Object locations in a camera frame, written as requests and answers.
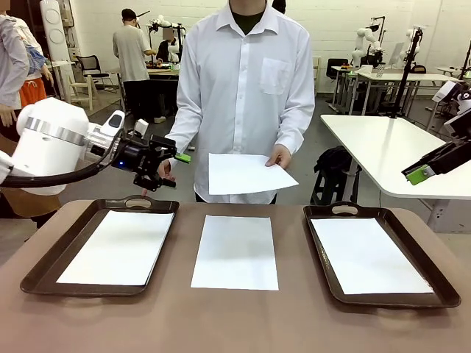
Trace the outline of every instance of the white dress shirt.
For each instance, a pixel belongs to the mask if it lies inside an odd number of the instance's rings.
[[[208,154],[294,154],[314,112],[308,32],[267,6],[245,35],[229,4],[196,24],[183,47],[175,124],[180,152],[198,134],[194,190],[206,202],[268,204],[276,191],[210,196]]]

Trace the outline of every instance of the white paper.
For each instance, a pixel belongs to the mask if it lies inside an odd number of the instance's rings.
[[[279,165],[266,167],[268,159],[248,154],[210,154],[209,194],[261,193],[298,185]]]
[[[278,290],[270,218],[207,215],[191,287]]]
[[[145,285],[173,216],[109,211],[57,283]]]
[[[375,219],[312,223],[345,294],[433,293]]]

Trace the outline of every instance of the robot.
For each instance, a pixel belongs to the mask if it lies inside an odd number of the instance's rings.
[[[461,83],[447,82],[434,96],[435,102],[455,102],[458,115],[445,123],[453,141],[432,151],[403,171],[412,185],[446,174],[471,160],[471,90]]]
[[[414,36],[415,36],[417,30],[419,30],[419,29],[423,32],[425,30],[425,27],[424,26],[414,26],[413,29],[409,29],[407,31],[407,33],[406,33],[407,40],[408,40],[408,45],[406,47],[407,49],[400,52],[400,59],[401,59],[402,63],[404,63],[406,61],[408,54],[411,52],[412,42],[414,41]],[[418,43],[417,46],[416,46],[413,60],[415,60],[415,56],[419,53],[420,53],[420,43]]]
[[[54,98],[25,107],[18,117],[21,138],[13,156],[0,151],[0,185],[57,195],[67,184],[112,166],[135,173],[134,184],[144,189],[174,188],[174,182],[159,177],[159,165],[169,158],[184,163],[191,158],[178,154],[173,140],[154,135],[145,138],[145,121],[138,121],[134,130],[125,133],[124,117],[117,110],[103,126],[91,124],[82,108]],[[75,171],[79,160],[92,164]]]
[[[379,30],[379,26],[375,24],[375,21],[378,19],[383,19],[383,25],[380,31],[380,37],[377,40],[373,35],[374,32]],[[384,17],[372,18],[371,24],[366,28],[360,28],[357,31],[357,39],[355,45],[355,51],[352,53],[353,57],[353,66],[359,68],[361,66],[361,59],[368,56],[370,53],[375,57],[372,63],[373,66],[377,67],[383,61],[383,50],[381,48],[381,37],[386,30],[383,31],[384,26]],[[369,46],[368,50],[364,48],[364,40],[368,40],[372,45]]]
[[[163,17],[163,15],[159,15],[157,17],[157,20],[151,20],[150,21],[149,31],[158,32],[159,28],[173,28],[174,32],[177,31],[179,52],[176,53],[176,54],[178,54],[178,58],[181,62],[182,61],[182,52],[183,52],[183,41],[184,41],[185,36],[186,36],[185,27],[183,27],[182,24],[175,24],[175,23],[169,22]]]

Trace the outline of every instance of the brick wall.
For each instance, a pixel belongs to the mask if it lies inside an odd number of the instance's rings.
[[[470,0],[288,0],[287,15],[300,22],[310,33],[313,56],[322,58],[319,91],[333,90],[325,76],[330,57],[351,59],[355,48],[356,31],[367,26],[371,17],[386,16],[383,47],[386,61],[398,42],[406,39],[406,30],[414,24],[428,26],[417,57],[433,70],[435,65],[461,65],[471,37]],[[106,68],[118,65],[113,56],[111,38],[121,26],[120,13],[131,7],[137,13],[151,10],[141,20],[149,23],[159,14],[190,29],[199,19],[223,7],[226,0],[71,0],[76,21],[77,36],[82,55],[96,54]],[[161,33],[152,36],[157,48]]]

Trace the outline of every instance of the black chair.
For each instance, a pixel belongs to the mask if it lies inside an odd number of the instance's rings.
[[[332,69],[332,66],[342,66],[348,64],[348,59],[329,59],[327,61],[327,77],[330,79],[337,79],[337,71]]]
[[[98,61],[98,57],[96,55],[91,55],[89,57],[77,57],[77,60],[79,60],[83,76],[91,76],[93,80],[100,79],[102,81],[103,89],[105,88],[105,79],[110,80],[111,86],[114,86],[110,75],[102,72],[100,68],[100,62]]]

